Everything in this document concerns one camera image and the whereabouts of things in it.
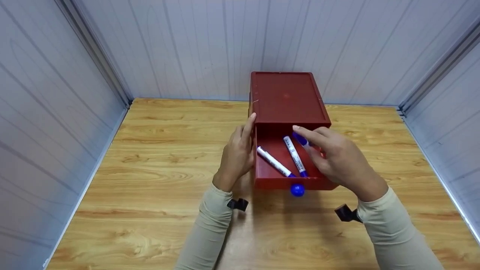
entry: left hand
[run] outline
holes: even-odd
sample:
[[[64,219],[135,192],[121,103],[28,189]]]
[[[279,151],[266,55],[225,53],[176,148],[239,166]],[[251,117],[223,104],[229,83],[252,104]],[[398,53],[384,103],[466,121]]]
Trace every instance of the left hand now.
[[[231,192],[235,182],[253,166],[251,134],[256,113],[252,113],[245,125],[239,125],[223,148],[220,168],[213,177],[213,185],[225,192]]]

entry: box lid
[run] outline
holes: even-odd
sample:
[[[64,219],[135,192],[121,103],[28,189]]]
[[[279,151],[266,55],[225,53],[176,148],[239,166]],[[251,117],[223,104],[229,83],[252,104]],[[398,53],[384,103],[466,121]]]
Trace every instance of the box lid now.
[[[330,125],[310,72],[252,72],[250,98],[256,123]]]

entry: black clip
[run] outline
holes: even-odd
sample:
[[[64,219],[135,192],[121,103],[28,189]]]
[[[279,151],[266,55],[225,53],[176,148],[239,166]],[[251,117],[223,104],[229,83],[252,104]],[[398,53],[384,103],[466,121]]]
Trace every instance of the black clip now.
[[[245,212],[245,210],[247,209],[247,206],[248,206],[248,201],[245,200],[245,199],[242,199],[242,198],[239,198],[238,201],[234,200],[234,199],[231,199],[228,203],[227,203],[227,207],[230,208],[230,209],[238,209],[240,211],[243,211]]]
[[[363,223],[357,215],[357,210],[350,210],[350,208],[346,204],[343,204],[337,209],[335,209],[335,213],[338,218],[340,218],[340,220],[343,222],[358,221],[360,223]]]

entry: blue marker cap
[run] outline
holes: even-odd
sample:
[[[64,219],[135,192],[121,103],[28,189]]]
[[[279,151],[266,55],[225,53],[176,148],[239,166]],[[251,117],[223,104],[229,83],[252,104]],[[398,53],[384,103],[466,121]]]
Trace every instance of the blue marker cap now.
[[[307,145],[308,141],[305,139],[303,136],[299,135],[296,132],[293,132],[292,136],[297,140],[298,143],[300,143],[302,146]]]
[[[302,197],[305,194],[305,187],[302,184],[293,184],[290,193],[295,197]]]

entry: blue drawer knob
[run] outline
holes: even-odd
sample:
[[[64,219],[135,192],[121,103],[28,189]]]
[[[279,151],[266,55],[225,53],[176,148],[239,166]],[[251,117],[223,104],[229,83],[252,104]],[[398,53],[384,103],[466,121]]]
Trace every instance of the blue drawer knob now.
[[[295,197],[302,197],[305,194],[305,187],[302,184],[293,184],[290,187],[290,192]]]

